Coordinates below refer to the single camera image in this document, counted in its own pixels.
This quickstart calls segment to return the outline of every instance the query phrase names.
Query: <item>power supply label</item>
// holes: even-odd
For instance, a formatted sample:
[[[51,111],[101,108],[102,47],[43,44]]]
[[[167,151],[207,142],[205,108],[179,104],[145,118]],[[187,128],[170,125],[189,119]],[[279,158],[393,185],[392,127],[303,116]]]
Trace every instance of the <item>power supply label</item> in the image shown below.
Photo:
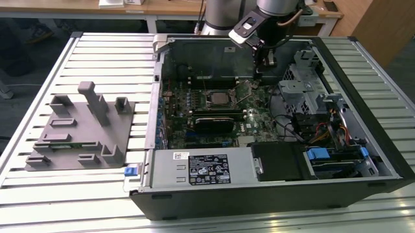
[[[231,183],[229,155],[190,155],[189,183],[191,185]]]

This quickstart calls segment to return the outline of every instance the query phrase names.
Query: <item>blue latch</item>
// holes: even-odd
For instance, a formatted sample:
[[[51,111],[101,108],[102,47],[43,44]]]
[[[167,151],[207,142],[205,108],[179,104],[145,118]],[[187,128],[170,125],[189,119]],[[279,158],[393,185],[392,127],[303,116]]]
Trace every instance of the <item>blue latch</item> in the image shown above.
[[[366,149],[366,147],[361,147],[361,153],[365,157],[369,157],[369,149]]]
[[[125,176],[138,176],[139,168],[138,167],[126,167]]]
[[[330,159],[329,151],[326,148],[311,148],[307,151],[309,159]]]

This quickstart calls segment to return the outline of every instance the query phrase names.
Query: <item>chip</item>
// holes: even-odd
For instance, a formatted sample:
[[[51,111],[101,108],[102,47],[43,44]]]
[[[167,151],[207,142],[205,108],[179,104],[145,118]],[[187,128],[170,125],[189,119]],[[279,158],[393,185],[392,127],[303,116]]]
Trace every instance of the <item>chip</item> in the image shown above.
[[[215,104],[227,104],[230,102],[230,96],[226,92],[214,92],[210,99]]]

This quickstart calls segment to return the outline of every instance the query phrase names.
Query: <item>table surface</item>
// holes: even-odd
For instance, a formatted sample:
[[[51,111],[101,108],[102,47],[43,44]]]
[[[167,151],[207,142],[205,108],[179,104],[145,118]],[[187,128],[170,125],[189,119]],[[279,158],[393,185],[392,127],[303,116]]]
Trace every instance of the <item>table surface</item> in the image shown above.
[[[0,11],[54,12],[91,14],[147,14],[147,15],[198,15],[198,0],[146,0],[143,5],[126,4],[123,8],[101,9],[99,0],[0,0]],[[341,12],[315,9],[319,16],[342,18]]]

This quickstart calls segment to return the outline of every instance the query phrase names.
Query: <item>sticker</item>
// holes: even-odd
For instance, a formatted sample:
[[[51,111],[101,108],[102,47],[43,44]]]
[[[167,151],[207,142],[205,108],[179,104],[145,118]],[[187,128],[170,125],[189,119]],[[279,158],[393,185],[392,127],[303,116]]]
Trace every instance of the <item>sticker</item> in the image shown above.
[[[126,13],[137,13],[137,14],[143,14],[145,11],[126,11]]]
[[[189,183],[191,185],[231,183],[229,155],[189,155]]]
[[[187,159],[189,152],[174,152],[174,159]]]

